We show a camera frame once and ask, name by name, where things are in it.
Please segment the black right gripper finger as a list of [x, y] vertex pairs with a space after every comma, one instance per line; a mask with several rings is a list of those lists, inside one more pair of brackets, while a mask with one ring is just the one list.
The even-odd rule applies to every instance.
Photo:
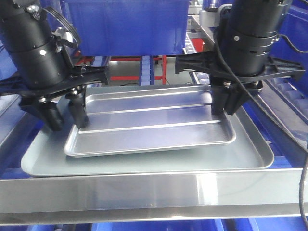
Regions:
[[211, 85], [212, 104], [211, 111], [213, 115], [220, 115], [224, 111], [224, 107], [229, 95], [229, 89], [225, 86]]
[[227, 99], [224, 110], [228, 115], [233, 115], [250, 97], [240, 86], [230, 86], [224, 89]]

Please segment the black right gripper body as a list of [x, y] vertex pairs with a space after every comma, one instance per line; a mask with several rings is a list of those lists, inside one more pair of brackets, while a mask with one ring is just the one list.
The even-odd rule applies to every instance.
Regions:
[[[290, 77], [298, 80], [305, 72], [301, 63], [269, 56], [261, 65], [249, 64], [247, 61], [243, 61], [231, 69], [239, 81], [246, 85], [277, 77]], [[215, 51], [178, 55], [175, 62], [175, 73], [178, 74], [182, 71], [209, 74], [212, 91], [238, 92], [236, 80], [223, 67], [223, 63]]]

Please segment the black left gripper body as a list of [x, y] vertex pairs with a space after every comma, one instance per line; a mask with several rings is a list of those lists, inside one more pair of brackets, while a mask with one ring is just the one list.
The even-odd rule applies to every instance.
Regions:
[[20, 108], [28, 113], [57, 113], [51, 99], [67, 95], [84, 107], [84, 86], [99, 81], [108, 84], [105, 66], [71, 64], [18, 64], [18, 74], [0, 82], [0, 94], [21, 96]]

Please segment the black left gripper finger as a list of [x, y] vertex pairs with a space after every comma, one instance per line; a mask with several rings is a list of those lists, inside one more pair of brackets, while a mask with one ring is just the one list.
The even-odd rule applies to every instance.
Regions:
[[68, 108], [77, 128], [85, 128], [89, 121], [85, 107], [85, 93], [86, 88], [79, 88], [65, 96], [69, 100]]
[[55, 102], [24, 101], [24, 111], [42, 120], [52, 131], [60, 131], [64, 120]]

